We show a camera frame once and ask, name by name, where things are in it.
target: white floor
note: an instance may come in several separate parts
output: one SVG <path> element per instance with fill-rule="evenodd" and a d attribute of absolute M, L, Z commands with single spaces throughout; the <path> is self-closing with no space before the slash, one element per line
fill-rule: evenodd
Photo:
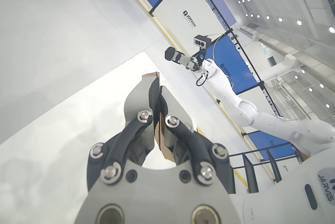
<path fill-rule="evenodd" d="M 164 60 L 169 43 L 135 0 L 0 0 L 0 12 L 0 223 L 73 223 L 87 152 L 121 130 L 149 69 L 210 140 L 249 150 L 193 74 Z"/>

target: white partition panel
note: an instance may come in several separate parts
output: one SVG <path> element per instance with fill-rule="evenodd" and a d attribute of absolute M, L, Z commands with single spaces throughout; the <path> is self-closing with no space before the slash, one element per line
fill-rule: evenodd
<path fill-rule="evenodd" d="M 197 35 L 215 39 L 225 29 L 205 0 L 163 0 L 155 14 L 176 37 L 188 55 L 199 51 L 193 43 Z"/>

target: metal screw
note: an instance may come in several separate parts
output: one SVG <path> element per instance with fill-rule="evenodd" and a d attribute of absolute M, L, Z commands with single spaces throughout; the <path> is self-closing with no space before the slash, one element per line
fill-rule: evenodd
<path fill-rule="evenodd" d="M 95 145 L 92 146 L 91 150 L 90 150 L 90 157 L 93 159 L 99 159 L 101 158 L 104 154 L 102 152 L 102 146 L 104 144 L 103 143 L 97 143 Z"/>
<path fill-rule="evenodd" d="M 152 115 L 150 111 L 140 111 L 137 114 L 137 119 L 139 122 L 147 123 L 150 115 Z"/>
<path fill-rule="evenodd" d="M 105 184 L 113 184 L 120 178 L 121 170 L 121 165 L 118 162 L 114 162 L 113 165 L 101 170 L 100 178 Z"/>
<path fill-rule="evenodd" d="M 174 116 L 167 116 L 165 119 L 165 123 L 170 128 L 176 128 L 180 124 L 180 120 Z"/>
<path fill-rule="evenodd" d="M 218 146 L 218 148 L 216 149 L 217 153 L 220 156 L 224 156 L 225 155 L 225 149 L 222 146 Z"/>
<path fill-rule="evenodd" d="M 104 177 L 106 179 L 112 179 L 113 177 L 116 176 L 117 172 L 118 172 L 118 170 L 115 167 L 113 167 L 112 165 L 110 165 L 110 166 L 106 167 Z"/>
<path fill-rule="evenodd" d="M 224 146 L 220 146 L 216 143 L 212 146 L 212 153 L 220 160 L 224 160 L 228 157 L 228 150 Z"/>
<path fill-rule="evenodd" d="M 95 147 L 93 147 L 93 155 L 94 156 L 98 156 L 101 153 L 101 146 L 96 145 Z"/>
<path fill-rule="evenodd" d="M 204 177 L 206 180 L 212 178 L 213 170 L 209 166 L 203 166 L 200 169 L 201 176 Z"/>
<path fill-rule="evenodd" d="M 140 114 L 140 119 L 141 120 L 148 120 L 148 118 L 149 118 L 149 114 L 148 114 L 148 112 L 142 112 L 141 114 Z"/>
<path fill-rule="evenodd" d="M 175 117 L 173 117 L 173 116 L 169 120 L 167 120 L 167 122 L 169 124 L 171 124 L 172 126 L 177 125 L 177 119 Z"/>
<path fill-rule="evenodd" d="M 194 132 L 193 131 L 193 127 L 192 125 L 190 125 L 189 123 L 185 123 L 185 126 L 188 128 L 188 130 L 190 130 L 192 133 Z"/>

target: joyson logo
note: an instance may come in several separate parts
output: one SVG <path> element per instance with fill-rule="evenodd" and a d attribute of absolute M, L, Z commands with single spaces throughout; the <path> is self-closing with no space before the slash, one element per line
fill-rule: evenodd
<path fill-rule="evenodd" d="M 191 24 L 191 26 L 193 26 L 193 27 L 197 26 L 186 10 L 183 12 L 183 15 L 184 15 L 184 18 L 189 22 L 189 24 Z"/>

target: white robot body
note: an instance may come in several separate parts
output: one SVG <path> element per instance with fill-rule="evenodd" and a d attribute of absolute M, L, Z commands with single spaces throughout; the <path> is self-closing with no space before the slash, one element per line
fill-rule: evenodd
<path fill-rule="evenodd" d="M 335 129 L 322 120 L 288 120 L 267 113 L 258 113 L 250 101 L 238 97 L 230 81 L 213 60 L 204 60 L 198 73 L 207 73 L 204 87 L 219 99 L 232 121 L 241 126 L 251 126 L 294 144 L 301 152 L 311 156 L 335 147 Z"/>
<path fill-rule="evenodd" d="M 235 124 L 251 126 L 294 144 L 312 156 L 266 192 L 230 194 L 244 224 L 335 223 L 335 129 L 321 120 L 288 120 L 257 112 L 238 97 L 213 60 L 204 60 L 204 87 L 219 99 Z"/>

